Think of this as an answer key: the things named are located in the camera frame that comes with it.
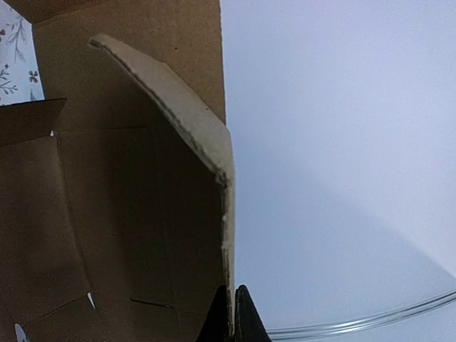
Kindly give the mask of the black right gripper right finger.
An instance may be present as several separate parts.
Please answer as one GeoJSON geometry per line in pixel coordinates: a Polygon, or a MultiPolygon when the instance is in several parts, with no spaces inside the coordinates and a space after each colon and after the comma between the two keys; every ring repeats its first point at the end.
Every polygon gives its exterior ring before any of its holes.
{"type": "Polygon", "coordinates": [[[235,304],[235,341],[271,342],[245,285],[236,290],[235,304]]]}

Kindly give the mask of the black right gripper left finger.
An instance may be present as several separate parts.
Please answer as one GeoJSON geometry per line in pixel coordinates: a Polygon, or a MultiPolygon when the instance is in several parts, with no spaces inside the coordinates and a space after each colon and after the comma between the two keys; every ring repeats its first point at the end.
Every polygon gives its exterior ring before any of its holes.
{"type": "Polygon", "coordinates": [[[228,336],[226,286],[221,285],[212,300],[196,342],[224,342],[228,336]]]}

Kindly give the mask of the brown cardboard box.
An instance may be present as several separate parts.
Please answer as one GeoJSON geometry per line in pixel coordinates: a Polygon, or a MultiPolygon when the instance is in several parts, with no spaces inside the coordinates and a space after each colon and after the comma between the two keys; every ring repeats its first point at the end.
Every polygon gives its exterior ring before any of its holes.
{"type": "Polygon", "coordinates": [[[1,338],[196,341],[226,286],[218,1],[13,1],[45,99],[1,109],[1,338]]]}

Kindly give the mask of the floral patterned table mat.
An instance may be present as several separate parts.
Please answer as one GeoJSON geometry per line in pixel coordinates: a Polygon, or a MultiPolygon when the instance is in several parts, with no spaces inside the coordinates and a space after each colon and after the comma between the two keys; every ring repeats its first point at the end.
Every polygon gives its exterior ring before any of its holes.
{"type": "Polygon", "coordinates": [[[1,105],[43,100],[32,24],[1,2],[1,105]]]}

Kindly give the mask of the right aluminium frame post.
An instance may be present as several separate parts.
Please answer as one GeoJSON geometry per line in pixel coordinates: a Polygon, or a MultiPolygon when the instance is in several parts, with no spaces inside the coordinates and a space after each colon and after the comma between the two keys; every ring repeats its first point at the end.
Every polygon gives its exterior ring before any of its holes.
{"type": "Polygon", "coordinates": [[[363,318],[354,318],[338,323],[322,323],[294,328],[274,328],[267,330],[272,341],[307,341],[322,338],[332,338],[347,333],[366,331],[372,328],[404,321],[422,314],[441,309],[455,303],[455,290],[424,301],[403,306],[398,309],[377,313],[363,318]]]}

